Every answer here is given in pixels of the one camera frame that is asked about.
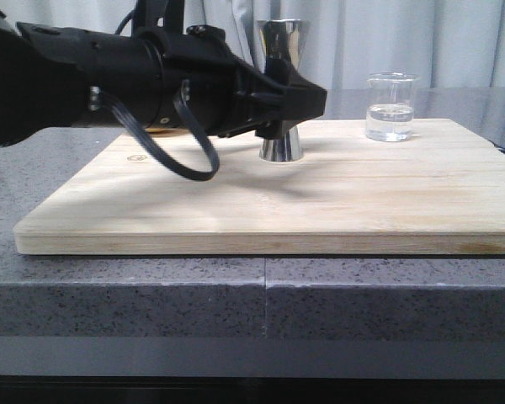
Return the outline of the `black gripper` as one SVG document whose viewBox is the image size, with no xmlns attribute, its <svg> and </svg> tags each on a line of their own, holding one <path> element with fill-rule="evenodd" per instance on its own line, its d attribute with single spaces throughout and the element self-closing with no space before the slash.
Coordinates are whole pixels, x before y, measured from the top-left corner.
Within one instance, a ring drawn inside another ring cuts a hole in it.
<svg viewBox="0 0 505 404">
<path fill-rule="evenodd" d="M 326 89 L 304 79 L 285 59 L 268 57 L 262 74 L 231 52 L 216 27 L 196 25 L 186 34 L 142 27 L 132 38 L 143 46 L 147 61 L 130 109 L 145 127 L 187 127 L 173 103 L 179 94 L 209 136 L 258 130 L 260 138 L 280 139 L 324 114 Z"/>
</svg>

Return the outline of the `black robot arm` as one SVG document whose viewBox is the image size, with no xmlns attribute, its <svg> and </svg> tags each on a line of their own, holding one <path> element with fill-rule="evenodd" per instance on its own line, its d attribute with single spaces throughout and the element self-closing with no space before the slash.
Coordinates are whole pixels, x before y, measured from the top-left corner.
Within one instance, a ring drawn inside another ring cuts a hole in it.
<svg viewBox="0 0 505 404">
<path fill-rule="evenodd" d="M 141 125 L 183 128 L 186 103 L 210 136 L 257 130 L 274 139 L 323 114 L 326 91 L 287 61 L 264 71 L 234 55 L 222 29 L 185 27 L 181 1 L 139 1 L 129 36 L 8 24 L 0 11 L 0 146 L 49 127 L 111 127 L 93 89 L 115 96 Z"/>
</svg>

